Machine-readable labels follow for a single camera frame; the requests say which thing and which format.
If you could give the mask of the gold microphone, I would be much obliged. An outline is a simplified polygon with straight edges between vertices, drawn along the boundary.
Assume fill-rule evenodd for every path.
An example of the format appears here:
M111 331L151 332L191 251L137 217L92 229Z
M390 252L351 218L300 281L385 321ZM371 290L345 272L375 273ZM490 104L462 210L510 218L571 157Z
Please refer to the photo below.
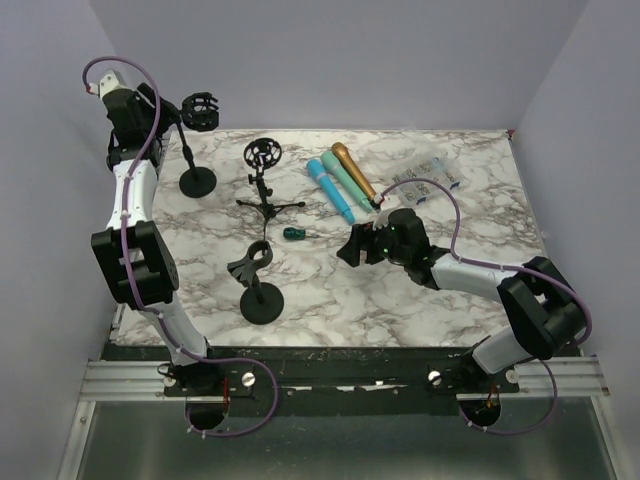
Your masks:
M354 161L349 149L341 142L336 142L331 146L332 153L336 156L342 167L355 181L358 187L366 195L370 203L375 203L376 191L369 180L363 174L359 166Z

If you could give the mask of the blue microphone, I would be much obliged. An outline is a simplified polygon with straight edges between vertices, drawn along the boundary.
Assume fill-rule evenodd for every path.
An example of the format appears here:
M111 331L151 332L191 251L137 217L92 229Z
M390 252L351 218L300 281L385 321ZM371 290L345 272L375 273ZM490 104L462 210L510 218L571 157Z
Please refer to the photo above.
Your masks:
M330 203L334 206L340 216L349 225L353 225L355 223L355 216L353 215L346 200L330 179L322 163L317 158L312 158L306 163L306 169L310 177L327 195Z

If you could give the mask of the mint green microphone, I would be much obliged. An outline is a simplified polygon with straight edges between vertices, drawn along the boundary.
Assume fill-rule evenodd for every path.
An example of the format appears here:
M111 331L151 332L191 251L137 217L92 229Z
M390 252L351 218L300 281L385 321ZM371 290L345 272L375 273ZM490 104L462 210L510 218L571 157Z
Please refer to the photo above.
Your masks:
M346 169L341 165L338 158L332 152L325 151L321 154L320 159L325 170L334 176L350 198L365 212L372 212L373 207L371 206L367 196L352 179Z

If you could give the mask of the black tripod microphone stand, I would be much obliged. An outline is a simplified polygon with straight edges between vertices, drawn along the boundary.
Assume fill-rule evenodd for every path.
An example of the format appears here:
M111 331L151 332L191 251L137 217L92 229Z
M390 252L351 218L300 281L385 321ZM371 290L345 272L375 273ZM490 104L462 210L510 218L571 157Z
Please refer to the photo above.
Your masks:
M282 157L282 147L274 139L261 137L251 141L244 149L243 159L245 163L254 170L248 175L250 185L255 185L260 198L259 203L252 203L237 200L236 204L241 207L250 207L257 210L263 217L263 239L266 239L267 226L279 213L287 208L303 208L304 201L285 203L276 205L269 201L273 195L273 190L266 186L264 172L274 167Z

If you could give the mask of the black clip microphone stand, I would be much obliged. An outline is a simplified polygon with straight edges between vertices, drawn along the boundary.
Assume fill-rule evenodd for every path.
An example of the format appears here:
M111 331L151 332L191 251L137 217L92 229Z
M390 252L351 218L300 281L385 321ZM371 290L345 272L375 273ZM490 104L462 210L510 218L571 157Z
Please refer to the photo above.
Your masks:
M269 242L259 240L249 246L243 258L227 264L229 274L245 288L240 299L241 314L254 325L272 323L284 309L281 291L271 283L261 282L258 276L258 271L272 259Z

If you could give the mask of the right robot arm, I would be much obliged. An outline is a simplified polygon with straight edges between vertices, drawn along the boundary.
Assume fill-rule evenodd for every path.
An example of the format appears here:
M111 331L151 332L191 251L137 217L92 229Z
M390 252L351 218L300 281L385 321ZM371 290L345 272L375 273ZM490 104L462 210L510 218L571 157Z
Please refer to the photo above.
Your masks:
M422 220L410 208L387 210L373 222L356 224L337 257L355 268L387 261L431 290L452 290L502 305L509 326L476 344L465 355L460 379L480 392L499 371L530 358L548 360L588 330L578 300L553 262L537 256L518 265L491 267L458 259L433 245Z

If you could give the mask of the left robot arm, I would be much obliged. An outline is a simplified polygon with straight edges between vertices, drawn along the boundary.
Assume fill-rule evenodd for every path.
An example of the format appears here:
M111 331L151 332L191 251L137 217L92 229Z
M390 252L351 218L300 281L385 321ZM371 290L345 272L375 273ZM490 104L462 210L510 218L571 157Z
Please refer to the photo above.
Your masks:
M112 123L106 163L116 181L111 217L91 237L91 248L114 300L141 314L165 342L170 361L162 376L191 393L214 393L220 368L208 361L205 339L179 298L175 261L152 219L164 158L163 137L195 125L146 82L125 86L114 73L98 85Z

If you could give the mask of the green handled screwdriver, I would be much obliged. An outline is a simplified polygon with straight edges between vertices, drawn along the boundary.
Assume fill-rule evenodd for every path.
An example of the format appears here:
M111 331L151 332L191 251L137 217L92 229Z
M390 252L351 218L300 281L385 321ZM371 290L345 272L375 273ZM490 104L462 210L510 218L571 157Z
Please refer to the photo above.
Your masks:
M282 232L283 238L288 241L302 241L312 237L305 229L286 227Z

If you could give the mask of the black front table rail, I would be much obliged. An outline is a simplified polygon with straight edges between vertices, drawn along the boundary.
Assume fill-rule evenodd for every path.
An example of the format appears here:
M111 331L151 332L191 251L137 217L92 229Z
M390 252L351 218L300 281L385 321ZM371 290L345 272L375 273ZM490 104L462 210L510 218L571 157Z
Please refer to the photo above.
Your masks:
M158 361L163 400L182 404L195 417L264 417L274 408L280 416L454 415L458 402L501 400L519 390L508 367L491 377L469 374L460 366L464 349L222 347L222 380L210 393L191 393L166 380L161 372L169 356L161 347L109 345L101 360Z

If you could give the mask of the aluminium table frame rail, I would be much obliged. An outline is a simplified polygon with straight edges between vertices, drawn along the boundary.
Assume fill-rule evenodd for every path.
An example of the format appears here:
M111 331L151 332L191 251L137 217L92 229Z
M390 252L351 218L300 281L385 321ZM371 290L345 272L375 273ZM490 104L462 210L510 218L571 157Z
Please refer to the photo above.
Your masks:
M89 361L57 479L81 479L101 404L163 400L158 361Z

